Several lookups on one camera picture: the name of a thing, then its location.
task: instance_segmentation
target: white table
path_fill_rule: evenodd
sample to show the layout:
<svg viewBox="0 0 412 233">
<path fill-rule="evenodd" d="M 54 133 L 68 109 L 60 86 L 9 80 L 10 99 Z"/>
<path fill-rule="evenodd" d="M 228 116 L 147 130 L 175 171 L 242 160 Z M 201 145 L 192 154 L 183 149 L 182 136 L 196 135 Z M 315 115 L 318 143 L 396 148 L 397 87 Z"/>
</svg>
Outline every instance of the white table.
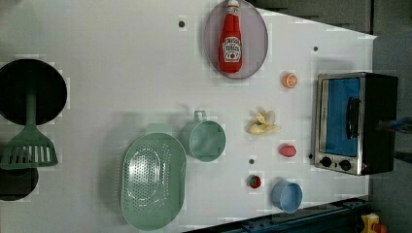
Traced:
<svg viewBox="0 0 412 233">
<path fill-rule="evenodd" d="M 2 233 L 137 232 L 117 199 L 121 158 L 148 123 L 170 123 L 177 135 L 197 109 L 223 125 L 225 152 L 211 163 L 188 157 L 184 207 L 158 232 L 279 213 L 269 200 L 279 178 L 301 185 L 301 208 L 368 193 L 368 177 L 315 168 L 307 155 L 317 75 L 371 71 L 374 37 L 261 11 L 268 55 L 251 78 L 233 81 L 203 51 L 203 24 L 219 2 L 23 0 L 0 8 L 1 61 L 40 54 L 69 87 L 61 116 L 40 127 L 60 163 L 39 169 L 31 195 L 0 203 Z M 299 77 L 296 89 L 281 86 L 286 71 Z M 282 130 L 248 134 L 258 108 L 274 110 Z M 6 143 L 22 127 L 0 120 Z M 296 146 L 295 157 L 278 154 L 284 142 Z M 261 175 L 261 188 L 246 186 L 250 174 Z"/>
</svg>

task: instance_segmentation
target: spatula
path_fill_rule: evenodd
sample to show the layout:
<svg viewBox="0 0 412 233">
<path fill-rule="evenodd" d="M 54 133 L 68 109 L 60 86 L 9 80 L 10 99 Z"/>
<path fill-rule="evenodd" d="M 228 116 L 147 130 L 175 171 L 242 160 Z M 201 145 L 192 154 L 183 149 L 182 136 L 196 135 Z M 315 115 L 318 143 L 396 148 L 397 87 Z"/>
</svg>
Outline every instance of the spatula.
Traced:
<svg viewBox="0 0 412 233">
<path fill-rule="evenodd" d="M 28 79 L 26 88 L 26 123 L 5 147 L 0 167 L 5 170 L 47 167 L 57 164 L 52 141 L 36 126 L 36 87 Z"/>
</svg>

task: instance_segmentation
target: small red object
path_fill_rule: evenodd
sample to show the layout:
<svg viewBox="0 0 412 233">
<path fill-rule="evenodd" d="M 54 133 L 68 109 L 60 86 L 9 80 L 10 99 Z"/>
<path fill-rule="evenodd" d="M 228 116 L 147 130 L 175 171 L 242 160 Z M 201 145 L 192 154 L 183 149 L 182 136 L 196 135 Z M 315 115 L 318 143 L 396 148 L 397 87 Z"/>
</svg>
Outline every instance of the small red object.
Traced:
<svg viewBox="0 0 412 233">
<path fill-rule="evenodd" d="M 229 74 L 238 72 L 242 67 L 242 36 L 237 0 L 229 0 L 227 3 L 226 18 L 219 42 L 219 65 L 222 71 Z"/>
<path fill-rule="evenodd" d="M 373 224 L 372 230 L 376 233 L 388 233 L 388 228 L 386 227 L 386 225 L 382 225 L 379 223 Z"/>
<path fill-rule="evenodd" d="M 291 145 L 282 146 L 279 149 L 279 153 L 284 157 L 293 157 L 296 154 L 296 148 Z"/>
<path fill-rule="evenodd" d="M 258 188 L 261 186 L 261 180 L 260 177 L 258 176 L 252 176 L 250 181 L 249 181 L 249 185 L 251 186 L 251 188 Z"/>
</svg>

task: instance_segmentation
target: toaster oven window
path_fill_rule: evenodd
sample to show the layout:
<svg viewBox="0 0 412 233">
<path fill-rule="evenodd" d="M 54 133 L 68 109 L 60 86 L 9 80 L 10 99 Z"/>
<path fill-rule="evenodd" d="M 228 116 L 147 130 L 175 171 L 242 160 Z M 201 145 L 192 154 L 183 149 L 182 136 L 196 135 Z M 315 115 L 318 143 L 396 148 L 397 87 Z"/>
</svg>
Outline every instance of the toaster oven window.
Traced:
<svg viewBox="0 0 412 233">
<path fill-rule="evenodd" d="M 324 146 L 321 152 L 356 157 L 358 154 L 357 127 L 359 122 L 359 103 L 361 80 L 359 78 L 332 79 L 323 82 L 324 94 L 322 109 L 324 120 L 321 131 Z"/>
</svg>

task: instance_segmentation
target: cup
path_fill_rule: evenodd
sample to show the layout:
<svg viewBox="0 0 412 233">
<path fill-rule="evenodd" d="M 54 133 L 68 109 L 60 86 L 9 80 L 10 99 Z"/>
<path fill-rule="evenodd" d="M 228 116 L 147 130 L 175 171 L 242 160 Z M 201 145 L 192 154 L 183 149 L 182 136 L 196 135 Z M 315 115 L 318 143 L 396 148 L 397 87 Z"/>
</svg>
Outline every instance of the cup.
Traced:
<svg viewBox="0 0 412 233">
<path fill-rule="evenodd" d="M 207 120 L 205 111 L 194 111 L 194 120 L 182 130 L 181 143 L 187 155 L 210 162 L 221 156 L 226 136 L 218 123 Z"/>
<path fill-rule="evenodd" d="M 273 187 L 272 202 L 284 212 L 294 213 L 302 203 L 302 189 L 297 183 L 280 180 Z"/>
</svg>

